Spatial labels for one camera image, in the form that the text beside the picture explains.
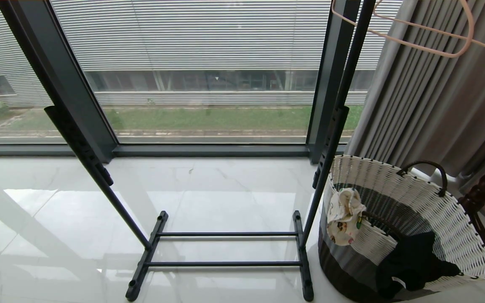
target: grass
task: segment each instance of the grass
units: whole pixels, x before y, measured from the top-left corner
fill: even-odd
[[[362,105],[349,106],[346,130],[357,124]],[[165,108],[110,108],[104,112],[115,130],[306,130],[310,121],[311,106],[293,108],[209,108],[209,109],[165,109]],[[0,127],[0,130],[54,130],[55,127],[41,109],[31,109],[20,119]]]

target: white garment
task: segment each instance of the white garment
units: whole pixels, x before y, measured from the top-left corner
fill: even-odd
[[[354,188],[333,190],[327,212],[327,233],[340,246],[350,245],[355,240],[362,222],[362,211],[366,206],[360,203],[360,194]]]

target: floor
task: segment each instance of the floor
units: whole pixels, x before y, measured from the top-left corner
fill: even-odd
[[[307,213],[315,168],[307,159],[115,159],[112,188],[149,234],[289,231]],[[349,302],[307,251],[317,303]],[[123,303],[143,253],[77,159],[0,158],[0,303]],[[154,260],[295,260],[294,242],[163,240]],[[136,302],[299,303],[298,269],[150,272]],[[413,301],[485,303],[485,282]]]

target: laundry basket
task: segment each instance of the laundry basket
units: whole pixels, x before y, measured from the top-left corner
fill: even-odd
[[[419,163],[441,171],[443,188],[407,172]],[[375,303],[410,300],[485,279],[485,245],[446,184],[446,174],[436,163],[419,161],[400,169],[372,159],[336,156],[323,194],[318,241],[321,267],[333,286],[353,301]],[[355,188],[368,211],[349,246],[338,246],[327,235],[329,201],[341,188]],[[433,253],[458,265],[462,274],[443,276],[419,291],[403,289],[392,300],[380,297],[377,265],[396,247],[399,237],[428,231],[435,233]]]

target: brown basket handle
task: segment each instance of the brown basket handle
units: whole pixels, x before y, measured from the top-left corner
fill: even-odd
[[[400,232],[400,230],[397,229],[396,226],[393,226],[392,224],[387,222],[385,219],[379,217],[378,215],[374,213],[370,213],[369,211],[362,211],[362,216],[375,219],[377,222],[383,224],[384,226],[389,228],[398,237],[398,239],[405,238],[405,235],[402,234],[402,232]]]
[[[403,175],[408,173],[408,169],[410,169],[411,167],[413,167],[415,165],[423,164],[423,163],[432,165],[433,167],[436,167],[437,169],[439,169],[439,172],[441,173],[443,187],[439,190],[439,192],[437,194],[439,195],[439,197],[444,197],[445,194],[446,194],[446,189],[448,188],[448,181],[446,179],[445,169],[441,165],[439,165],[435,162],[426,161],[426,160],[414,161],[414,162],[409,163],[408,165],[402,167],[402,169],[400,169],[396,174],[403,176]]]

